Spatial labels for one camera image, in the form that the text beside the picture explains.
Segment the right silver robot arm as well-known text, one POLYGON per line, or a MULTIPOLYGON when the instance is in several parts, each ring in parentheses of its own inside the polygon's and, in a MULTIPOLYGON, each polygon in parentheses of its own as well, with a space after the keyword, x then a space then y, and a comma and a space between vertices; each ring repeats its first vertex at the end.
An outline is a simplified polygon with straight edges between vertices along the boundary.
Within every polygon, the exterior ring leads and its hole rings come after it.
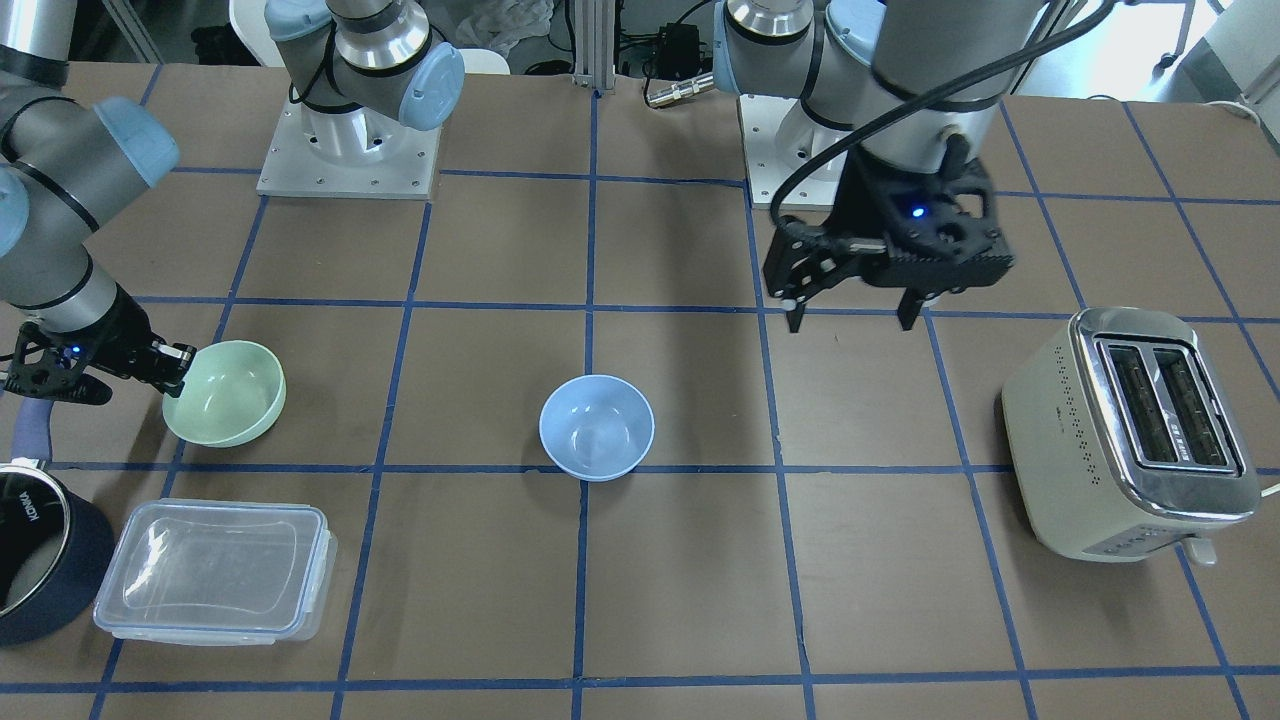
MULTIPOLYGON (((84 243, 178 165, 170 132, 143 106, 64 92, 73 1, 3 4, 3 302, 23 324, 3 388, 104 405, 105 372, 178 398, 195 347, 156 334, 147 313, 84 243)), ((315 115, 370 111, 433 131, 465 82, 463 54, 420 1, 268 1, 262 26, 315 115)))

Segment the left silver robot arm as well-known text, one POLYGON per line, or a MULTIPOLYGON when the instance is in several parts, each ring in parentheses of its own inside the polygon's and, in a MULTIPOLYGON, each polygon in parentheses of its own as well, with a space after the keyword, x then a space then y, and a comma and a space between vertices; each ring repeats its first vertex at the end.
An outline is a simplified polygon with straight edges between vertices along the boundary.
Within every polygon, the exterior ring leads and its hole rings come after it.
POLYGON ((980 145, 1018 72, 1114 8, 1038 35, 1042 1, 718 1, 716 86, 792 99, 838 132, 768 199, 762 279, 788 329, 851 278, 900 288, 904 329, 1005 278, 1016 258, 980 145))

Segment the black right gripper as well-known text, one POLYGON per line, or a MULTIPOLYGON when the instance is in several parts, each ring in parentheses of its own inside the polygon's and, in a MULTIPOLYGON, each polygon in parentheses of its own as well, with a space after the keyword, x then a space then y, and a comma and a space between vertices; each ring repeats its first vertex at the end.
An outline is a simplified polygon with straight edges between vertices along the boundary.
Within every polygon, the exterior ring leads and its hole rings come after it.
POLYGON ((106 314, 79 331, 54 332, 24 322, 5 368, 3 389, 55 402, 105 405, 113 389, 91 372, 134 379, 179 398, 197 348, 165 345, 147 314, 122 288, 106 314))

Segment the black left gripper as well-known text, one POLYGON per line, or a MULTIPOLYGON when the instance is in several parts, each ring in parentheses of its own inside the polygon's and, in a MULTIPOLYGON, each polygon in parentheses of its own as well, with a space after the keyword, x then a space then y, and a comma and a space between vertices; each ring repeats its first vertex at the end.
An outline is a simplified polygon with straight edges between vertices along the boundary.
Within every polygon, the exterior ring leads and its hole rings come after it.
POLYGON ((936 293, 996 284, 1014 265, 995 187, 959 131, 943 137, 932 173, 900 170, 856 146, 820 224, 780 219, 763 277, 768 293, 783 300, 791 334, 817 295, 849 278, 905 288, 895 315, 911 331, 936 293))

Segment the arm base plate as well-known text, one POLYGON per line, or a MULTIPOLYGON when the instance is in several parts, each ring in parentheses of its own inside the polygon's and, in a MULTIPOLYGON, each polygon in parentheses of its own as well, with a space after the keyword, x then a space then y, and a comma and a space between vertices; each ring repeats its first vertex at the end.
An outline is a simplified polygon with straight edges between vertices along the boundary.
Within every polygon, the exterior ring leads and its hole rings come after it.
MULTIPOLYGON (((771 205, 778 187, 804 163, 849 135, 814 122, 796 99, 744 95, 739 117, 751 205, 758 210, 771 205)), ((782 209, 831 210, 842 169, 842 155, 826 163, 787 195, 782 209)))
POLYGON ((428 201, 439 141, 439 129, 411 129, 367 108, 325 114, 288 102, 256 190, 269 197, 428 201))

